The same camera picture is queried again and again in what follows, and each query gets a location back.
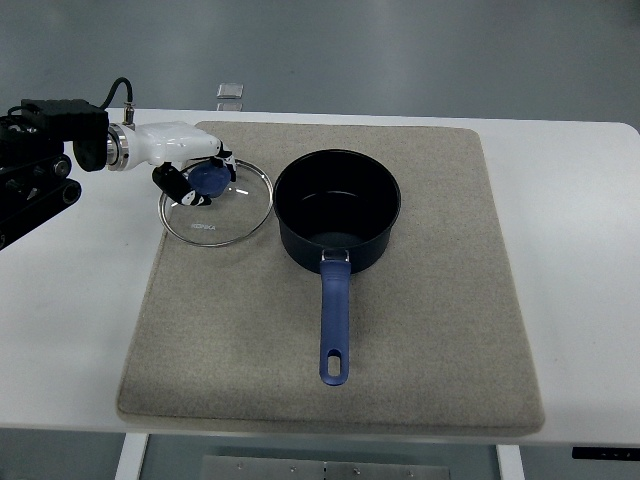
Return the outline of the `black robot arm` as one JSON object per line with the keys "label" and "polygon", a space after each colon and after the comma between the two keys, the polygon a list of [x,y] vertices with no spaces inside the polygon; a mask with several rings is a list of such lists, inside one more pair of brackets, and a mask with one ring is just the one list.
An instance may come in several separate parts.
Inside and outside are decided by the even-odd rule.
{"label": "black robot arm", "polygon": [[128,159],[124,135],[106,112],[126,88],[124,125],[134,125],[129,79],[117,78],[103,103],[23,99],[1,117],[1,247],[6,248],[75,204],[82,193],[72,164],[87,172]]}

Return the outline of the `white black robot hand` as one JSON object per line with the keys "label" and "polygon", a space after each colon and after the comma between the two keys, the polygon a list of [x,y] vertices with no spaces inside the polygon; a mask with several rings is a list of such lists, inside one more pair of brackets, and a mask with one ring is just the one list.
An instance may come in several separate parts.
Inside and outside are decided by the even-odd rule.
{"label": "white black robot hand", "polygon": [[107,168],[127,171],[148,163],[152,180],[174,202],[206,206],[237,180],[231,150],[212,134],[184,122],[109,126]]}

